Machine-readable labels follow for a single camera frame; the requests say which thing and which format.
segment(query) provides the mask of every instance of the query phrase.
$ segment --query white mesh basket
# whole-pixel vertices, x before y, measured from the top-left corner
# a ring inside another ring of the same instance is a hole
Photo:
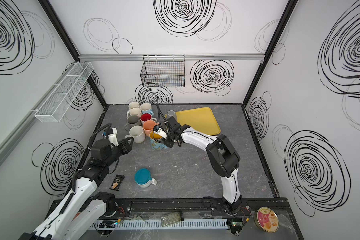
[[[90,62],[76,62],[36,111],[41,122],[59,122],[93,71]]]

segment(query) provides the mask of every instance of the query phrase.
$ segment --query black snack package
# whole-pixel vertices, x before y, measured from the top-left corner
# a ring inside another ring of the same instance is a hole
[[[119,187],[120,187],[120,184],[121,184],[121,182],[123,181],[124,178],[125,178],[124,175],[116,175],[115,180],[113,180],[113,183],[112,183],[112,185],[110,186],[109,189],[118,191]]]

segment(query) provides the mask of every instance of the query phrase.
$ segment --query black wire basket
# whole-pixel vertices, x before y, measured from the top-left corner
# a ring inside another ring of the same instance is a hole
[[[184,87],[184,55],[144,55],[140,78],[143,86],[156,83],[166,87]]]

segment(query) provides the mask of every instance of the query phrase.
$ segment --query yellow tray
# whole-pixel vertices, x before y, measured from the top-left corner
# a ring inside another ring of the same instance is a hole
[[[208,107],[176,112],[176,116],[178,123],[187,124],[199,132],[208,135],[217,135],[221,132],[212,110]]]

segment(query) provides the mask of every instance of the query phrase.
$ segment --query mug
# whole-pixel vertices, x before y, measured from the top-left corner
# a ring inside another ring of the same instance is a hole
[[[158,125],[158,123],[156,123],[153,120],[148,120],[148,121],[144,122],[143,128],[144,128],[145,135],[147,135],[149,137],[149,134],[154,130],[155,125]]]
[[[156,185],[157,181],[151,177],[151,172],[148,169],[142,168],[135,174],[135,183],[139,187],[145,188],[151,184]]]
[[[138,102],[131,102],[130,104],[128,104],[128,108],[131,110],[132,108],[138,108],[140,107],[140,103]]]
[[[167,118],[170,118],[170,117],[174,117],[175,120],[177,121],[177,116],[176,116],[176,112],[173,111],[173,110],[169,110],[168,113],[167,113]]]
[[[148,120],[154,120],[155,122],[157,122],[157,118],[153,118],[150,113],[143,113],[143,114],[140,116],[141,124],[144,124],[144,122],[146,122],[146,121],[148,121]]]
[[[133,116],[133,115],[136,115],[136,116],[141,116],[141,110],[140,108],[132,108],[130,110],[127,111],[127,118],[129,117],[128,115],[130,116]]]
[[[139,116],[132,115],[127,118],[127,123],[124,125],[124,129],[129,131],[134,126],[141,126]]]
[[[136,142],[136,143],[143,142],[145,139],[143,127],[142,126],[133,126],[129,131],[129,135],[125,136],[125,138],[127,138],[127,137],[133,137],[134,142]]]
[[[149,141],[151,141],[152,150],[161,150],[163,148],[167,148],[167,146],[165,146],[163,143],[159,143],[159,142],[155,141],[157,139],[159,139],[160,141],[164,141],[164,139],[160,135],[158,135],[152,131],[149,134]]]
[[[154,112],[152,111],[152,105],[150,103],[141,104],[140,109],[142,113],[150,113],[152,116],[154,115]]]

